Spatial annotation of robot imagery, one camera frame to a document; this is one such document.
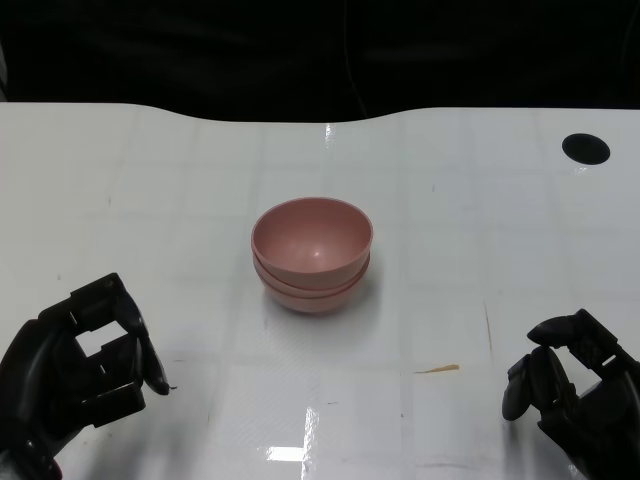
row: bowl rim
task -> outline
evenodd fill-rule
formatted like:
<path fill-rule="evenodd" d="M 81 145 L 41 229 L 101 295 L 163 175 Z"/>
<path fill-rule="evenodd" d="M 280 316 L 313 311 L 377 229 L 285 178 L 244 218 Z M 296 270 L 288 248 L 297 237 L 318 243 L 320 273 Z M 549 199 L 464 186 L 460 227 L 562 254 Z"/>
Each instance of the bowl rim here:
<path fill-rule="evenodd" d="M 305 292 L 322 292 L 324 290 L 338 290 L 341 291 L 344 288 L 348 287 L 349 285 L 351 285 L 351 283 L 353 283 L 353 281 L 355 279 L 358 278 L 358 276 L 360 275 L 360 273 L 362 273 L 362 270 L 365 268 L 365 266 L 369 263 L 370 261 L 370 257 L 371 257 L 371 252 L 369 252 L 369 254 L 367 255 L 367 259 L 365 259 L 364 263 L 362 264 L 362 267 L 360 267 L 360 270 L 358 270 L 358 273 L 356 273 L 353 277 L 351 277 L 349 280 L 347 280 L 346 282 L 342 282 L 340 285 L 336 285 L 335 287 L 330 287 L 330 288 L 302 288 L 302 287 L 298 287 L 296 285 L 291 285 L 290 283 L 284 282 L 282 280 L 280 280 L 278 277 L 276 277 L 275 275 L 273 275 L 271 272 L 269 272 L 269 270 L 267 270 L 267 268 L 262 265 L 262 262 L 260 261 L 260 259 L 258 258 L 258 256 L 253 253 L 252 255 L 252 259 L 254 262 L 258 262 L 258 264 L 260 265 L 260 267 L 262 269 L 264 269 L 265 273 L 266 273 L 266 277 L 268 278 L 273 278 L 274 280 L 276 280 L 278 283 L 282 283 L 283 285 L 286 285 L 289 288 L 295 288 L 297 290 L 303 290 Z"/>
<path fill-rule="evenodd" d="M 256 233 L 256 229 L 258 228 L 258 225 L 260 225 L 260 222 L 262 222 L 262 220 L 264 220 L 264 218 L 269 215 L 273 210 L 283 207 L 285 205 L 288 205 L 290 203 L 298 203 L 298 202 L 307 202 L 310 200 L 327 200 L 330 202 L 335 202 L 335 203 L 341 203 L 343 205 L 346 205 L 347 207 L 353 208 L 354 210 L 356 210 L 357 212 L 360 213 L 360 215 L 362 215 L 366 221 L 367 224 L 369 225 L 369 231 L 371 232 L 369 234 L 369 241 L 367 242 L 366 247 L 360 251 L 355 257 L 353 257 L 351 260 L 349 260 L 348 263 L 345 263 L 344 265 L 337 267 L 337 268 L 332 268 L 330 270 L 321 270 L 318 272 L 301 272 L 299 270 L 290 270 L 288 268 L 285 268 L 281 265 L 278 265 L 275 262 L 271 262 L 268 261 L 264 255 L 262 255 L 259 251 L 258 248 L 256 247 L 256 243 L 255 243 L 255 233 Z M 294 198 L 293 200 L 287 200 L 286 202 L 282 202 L 279 203 L 278 205 L 275 205 L 273 207 L 271 207 L 269 210 L 267 210 L 266 212 L 264 212 L 260 218 L 258 218 L 258 220 L 256 221 L 255 225 L 253 226 L 253 229 L 251 230 L 251 250 L 253 251 L 253 253 L 258 257 L 258 260 L 260 260 L 261 263 L 268 263 L 269 265 L 273 265 L 274 267 L 280 269 L 280 270 L 284 270 L 286 272 L 289 273 L 295 273 L 296 275 L 304 275 L 304 276 L 312 276 L 312 275 L 319 275 L 319 274 L 325 274 L 325 273 L 331 273 L 331 272 L 336 272 L 348 265 L 351 265 L 353 262 L 355 262 L 364 252 L 368 252 L 371 249 L 371 244 L 373 243 L 373 224 L 371 223 L 371 219 L 367 216 L 366 213 L 364 213 L 362 211 L 362 209 L 356 207 L 355 205 L 353 205 L 352 203 L 349 202 L 345 202 L 344 200 L 339 200 L 337 198 L 331 198 L 331 197 L 300 197 L 300 198 Z"/>
<path fill-rule="evenodd" d="M 307 298 L 307 297 L 298 297 L 296 295 L 289 295 L 288 293 L 284 293 L 281 290 L 278 290 L 277 288 L 275 288 L 274 286 L 272 286 L 271 284 L 269 284 L 269 282 L 267 282 L 264 277 L 262 275 L 260 275 L 258 272 L 256 272 L 256 274 L 258 275 L 258 277 L 260 277 L 260 280 L 265 282 L 267 285 L 265 285 L 265 288 L 270 288 L 271 290 L 279 293 L 280 295 L 284 295 L 285 297 L 289 297 L 289 298 L 295 298 L 296 300 L 324 300 L 325 298 L 331 298 L 331 297 L 335 297 L 336 295 L 341 295 L 343 293 L 345 293 L 348 290 L 351 290 L 352 288 L 354 288 L 356 285 L 358 285 L 362 279 L 364 278 L 364 274 L 367 273 L 367 270 L 369 270 L 369 263 L 371 262 L 371 255 L 367 255 L 367 259 L 364 262 L 364 265 L 362 266 L 362 268 L 360 269 L 360 271 L 358 271 L 358 274 L 353 277 L 351 283 L 349 285 L 347 285 L 346 287 L 344 287 L 343 289 L 341 289 L 339 292 L 335 292 L 332 293 L 330 295 L 324 295 L 322 297 L 312 297 L 312 298 Z"/>

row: robotic hand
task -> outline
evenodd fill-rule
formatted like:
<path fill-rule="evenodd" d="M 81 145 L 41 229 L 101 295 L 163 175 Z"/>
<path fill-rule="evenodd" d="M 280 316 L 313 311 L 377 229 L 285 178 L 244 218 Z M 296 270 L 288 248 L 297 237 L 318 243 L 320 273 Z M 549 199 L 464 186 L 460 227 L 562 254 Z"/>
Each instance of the robotic hand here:
<path fill-rule="evenodd" d="M 87 357 L 76 337 L 113 321 L 127 334 Z M 117 274 L 29 320 L 0 363 L 0 480 L 60 480 L 54 457 L 80 430 L 144 409 L 143 379 L 169 394 L 142 315 Z"/>
<path fill-rule="evenodd" d="M 640 364 L 586 310 L 542 322 L 528 334 L 541 345 L 509 369 L 506 420 L 533 405 L 540 429 L 590 480 L 640 478 Z M 602 380 L 576 395 L 550 347 L 566 346 Z"/>

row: pink bowl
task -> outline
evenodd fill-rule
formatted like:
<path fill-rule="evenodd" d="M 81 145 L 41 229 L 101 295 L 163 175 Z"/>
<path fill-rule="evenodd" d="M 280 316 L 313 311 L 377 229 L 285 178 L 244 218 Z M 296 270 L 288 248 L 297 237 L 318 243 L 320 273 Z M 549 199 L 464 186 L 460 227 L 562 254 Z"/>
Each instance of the pink bowl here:
<path fill-rule="evenodd" d="M 373 226 L 359 208 L 331 198 L 300 198 L 260 217 L 251 249 L 282 283 L 327 290 L 358 274 L 372 241 Z"/>
<path fill-rule="evenodd" d="M 356 292 L 356 289 L 358 285 L 360 285 L 362 277 L 353 285 L 347 287 L 345 290 L 342 290 L 339 293 L 336 293 L 335 295 L 329 295 L 328 297 L 319 298 L 299 298 L 292 297 L 291 295 L 285 295 L 284 293 L 279 292 L 271 287 L 262 279 L 262 277 L 260 277 L 260 279 L 262 280 L 264 288 L 269 296 L 271 296 L 271 298 L 273 298 L 282 306 L 302 313 L 326 313 L 332 310 L 336 310 L 345 305 Z"/>
<path fill-rule="evenodd" d="M 280 293 L 298 298 L 320 298 L 340 293 L 342 290 L 345 290 L 354 283 L 360 281 L 360 279 L 366 273 L 367 268 L 369 268 L 370 260 L 371 256 L 369 255 L 367 256 L 362 269 L 354 278 L 349 280 L 347 283 L 340 285 L 339 287 L 330 288 L 328 290 L 304 290 L 302 288 L 296 288 L 292 287 L 291 285 L 287 285 L 286 283 L 281 282 L 276 277 L 267 272 L 265 268 L 260 264 L 260 260 L 258 260 L 255 255 L 253 256 L 253 266 L 255 267 L 256 273 L 260 277 L 260 280 L 262 280 L 262 283 L 268 284 L 270 287 L 279 291 Z"/>

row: white table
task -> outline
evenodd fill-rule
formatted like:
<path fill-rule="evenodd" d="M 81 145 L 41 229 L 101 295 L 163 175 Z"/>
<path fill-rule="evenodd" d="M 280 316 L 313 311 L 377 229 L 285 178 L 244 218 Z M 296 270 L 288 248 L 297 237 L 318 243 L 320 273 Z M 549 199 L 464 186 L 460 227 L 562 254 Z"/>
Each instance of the white table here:
<path fill-rule="evenodd" d="M 611 159 L 568 159 L 576 132 Z M 580 307 L 640 357 L 638 132 L 629 111 L 284 125 L 0 104 L 0 352 L 111 271 L 145 314 L 178 390 L 86 428 L 58 457 L 71 480 L 579 478 L 535 410 L 502 420 L 502 393 L 527 331 Z M 320 319 L 265 298 L 249 247 L 261 212 L 315 195 L 375 228 L 361 297 Z"/>

